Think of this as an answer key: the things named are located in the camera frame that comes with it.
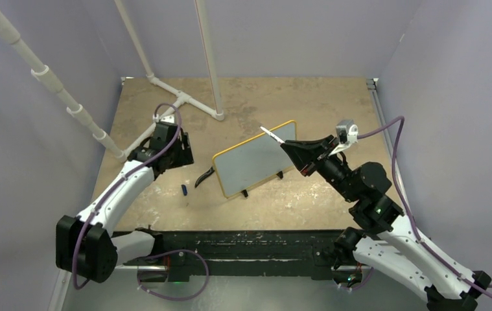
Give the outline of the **yellow framed whiteboard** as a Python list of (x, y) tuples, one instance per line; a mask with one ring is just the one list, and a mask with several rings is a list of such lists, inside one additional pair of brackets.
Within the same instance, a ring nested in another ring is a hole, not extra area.
[(278, 142), (262, 132), (212, 158), (212, 166), (225, 198), (231, 198), (277, 176), (293, 166)]

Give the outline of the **white marker pen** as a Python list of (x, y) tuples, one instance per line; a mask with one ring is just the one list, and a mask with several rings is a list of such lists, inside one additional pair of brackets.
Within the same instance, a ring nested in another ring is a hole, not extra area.
[(278, 144), (283, 144), (285, 142), (284, 140), (282, 140), (280, 137), (278, 137), (276, 134), (274, 134), (264, 126), (260, 126), (260, 129)]

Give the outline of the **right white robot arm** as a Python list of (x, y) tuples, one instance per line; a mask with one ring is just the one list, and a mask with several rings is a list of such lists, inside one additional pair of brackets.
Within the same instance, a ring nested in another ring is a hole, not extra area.
[(280, 144), (302, 176), (318, 173), (353, 204), (349, 213), (359, 228), (348, 227), (336, 239), (335, 265), (367, 264), (417, 293), (428, 310), (475, 310), (491, 277), (462, 266), (421, 233), (387, 196), (392, 183), (384, 167), (369, 161), (351, 169), (338, 141), (330, 135)]

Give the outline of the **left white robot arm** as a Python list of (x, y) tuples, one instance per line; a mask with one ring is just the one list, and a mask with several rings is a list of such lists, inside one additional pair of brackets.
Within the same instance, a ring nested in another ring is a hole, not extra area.
[(180, 122), (158, 122), (93, 203), (76, 216), (63, 216), (58, 221), (56, 266), (75, 277), (102, 283), (116, 266), (137, 257), (149, 265), (161, 262), (164, 247), (155, 242), (152, 233), (138, 230), (115, 238), (115, 226), (160, 175), (193, 162), (189, 135)]

